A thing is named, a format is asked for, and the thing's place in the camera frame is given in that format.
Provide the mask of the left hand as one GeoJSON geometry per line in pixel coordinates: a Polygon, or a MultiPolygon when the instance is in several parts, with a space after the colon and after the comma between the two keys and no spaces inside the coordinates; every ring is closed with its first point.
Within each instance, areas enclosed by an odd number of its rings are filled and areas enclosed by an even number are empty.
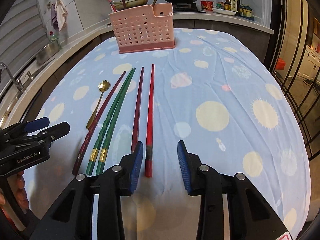
{"type": "Polygon", "coordinates": [[[29,200],[27,198],[27,192],[25,190],[25,180],[23,178],[24,171],[18,172],[16,175],[17,190],[14,193],[15,198],[22,209],[29,209],[29,200]]]}

